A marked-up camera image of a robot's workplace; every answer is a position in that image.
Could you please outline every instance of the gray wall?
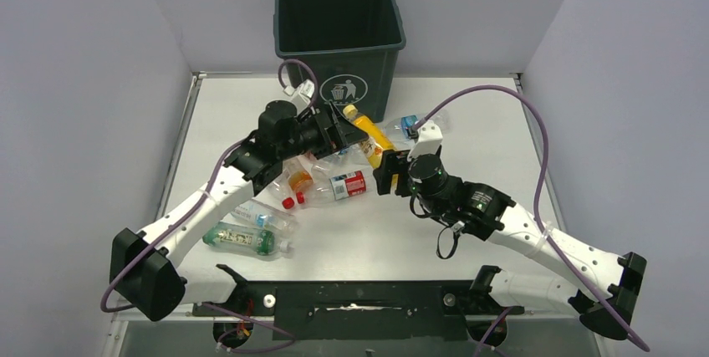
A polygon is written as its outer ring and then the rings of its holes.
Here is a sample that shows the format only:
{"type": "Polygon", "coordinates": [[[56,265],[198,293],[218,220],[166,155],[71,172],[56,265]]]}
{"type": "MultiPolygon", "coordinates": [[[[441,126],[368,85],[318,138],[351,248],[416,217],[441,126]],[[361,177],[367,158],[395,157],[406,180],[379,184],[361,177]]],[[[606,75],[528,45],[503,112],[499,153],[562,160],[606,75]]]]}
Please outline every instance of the gray wall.
{"type": "MultiPolygon", "coordinates": [[[[274,0],[156,0],[192,70],[271,72],[274,0]]],[[[523,70],[563,0],[396,0],[408,37],[398,73],[523,70]]]]}
{"type": "Polygon", "coordinates": [[[189,82],[154,0],[0,0],[0,354],[99,354],[111,239],[154,217],[189,82]]]}
{"type": "Polygon", "coordinates": [[[523,76],[568,229],[649,260],[633,327],[658,356],[707,355],[707,27],[709,0],[565,0],[523,76]]]}

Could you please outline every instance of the yellow bottle cap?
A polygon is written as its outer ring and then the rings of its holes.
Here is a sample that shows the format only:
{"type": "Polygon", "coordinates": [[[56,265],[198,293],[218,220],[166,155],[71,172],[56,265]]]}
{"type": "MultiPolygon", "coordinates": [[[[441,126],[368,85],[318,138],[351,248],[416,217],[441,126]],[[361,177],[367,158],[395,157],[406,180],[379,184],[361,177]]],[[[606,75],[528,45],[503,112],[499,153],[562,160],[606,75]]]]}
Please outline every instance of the yellow bottle cap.
{"type": "Polygon", "coordinates": [[[353,119],[357,115],[357,108],[355,108],[354,105],[350,104],[342,109],[342,113],[344,113],[344,117],[348,119],[353,119]]]}

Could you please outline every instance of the recycling logo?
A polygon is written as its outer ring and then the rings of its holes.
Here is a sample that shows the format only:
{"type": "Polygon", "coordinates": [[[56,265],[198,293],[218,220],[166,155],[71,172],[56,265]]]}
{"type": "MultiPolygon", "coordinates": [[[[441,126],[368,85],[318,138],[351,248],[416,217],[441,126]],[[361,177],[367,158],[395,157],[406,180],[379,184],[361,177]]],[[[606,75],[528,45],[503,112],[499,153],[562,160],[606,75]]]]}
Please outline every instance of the recycling logo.
{"type": "Polygon", "coordinates": [[[320,85],[320,97],[331,100],[335,105],[344,106],[361,101],[369,90],[367,82],[352,74],[330,77],[320,85]]]}

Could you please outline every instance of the table surface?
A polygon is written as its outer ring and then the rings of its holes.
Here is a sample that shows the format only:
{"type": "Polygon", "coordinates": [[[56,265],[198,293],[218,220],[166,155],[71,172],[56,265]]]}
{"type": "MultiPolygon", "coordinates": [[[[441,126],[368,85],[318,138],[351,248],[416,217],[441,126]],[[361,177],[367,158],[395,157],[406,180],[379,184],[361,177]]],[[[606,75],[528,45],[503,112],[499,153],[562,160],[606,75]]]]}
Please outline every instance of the table surface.
{"type": "MultiPolygon", "coordinates": [[[[515,89],[512,78],[396,78],[385,122],[426,112],[461,89],[498,84],[515,89]]],[[[285,99],[274,77],[207,76],[188,126],[167,211],[203,184],[217,157],[256,127],[266,103],[285,99]]],[[[538,157],[523,113],[511,96],[484,91],[448,105],[452,132],[444,136],[441,158],[447,171],[464,180],[483,182],[532,209],[539,174],[538,157]]],[[[267,191],[259,200],[277,206],[267,191]]],[[[544,191],[544,221],[556,226],[544,191]]],[[[545,268],[506,248],[472,236],[461,237],[456,255],[446,261],[436,254],[441,227],[413,217],[408,200],[367,192],[327,208],[297,210],[301,224],[290,258],[274,261],[216,252],[199,242],[183,265],[225,263],[250,280],[432,280],[474,278],[482,265],[527,274],[551,275],[545,268]]],[[[450,240],[441,240],[447,250],[450,240]]]]}

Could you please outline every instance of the dark green trash bin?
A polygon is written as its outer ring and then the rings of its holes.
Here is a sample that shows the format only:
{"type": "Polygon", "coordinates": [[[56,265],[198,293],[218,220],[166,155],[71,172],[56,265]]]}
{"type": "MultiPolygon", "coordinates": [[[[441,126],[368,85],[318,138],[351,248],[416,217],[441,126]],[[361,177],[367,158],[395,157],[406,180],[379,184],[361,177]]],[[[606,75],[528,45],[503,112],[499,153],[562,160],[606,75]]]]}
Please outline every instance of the dark green trash bin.
{"type": "MultiPolygon", "coordinates": [[[[276,55],[315,72],[320,99],[355,104],[374,122],[384,119],[399,51],[406,45],[395,0],[276,0],[276,55]]],[[[308,74],[288,66],[300,84],[308,74]]]]}

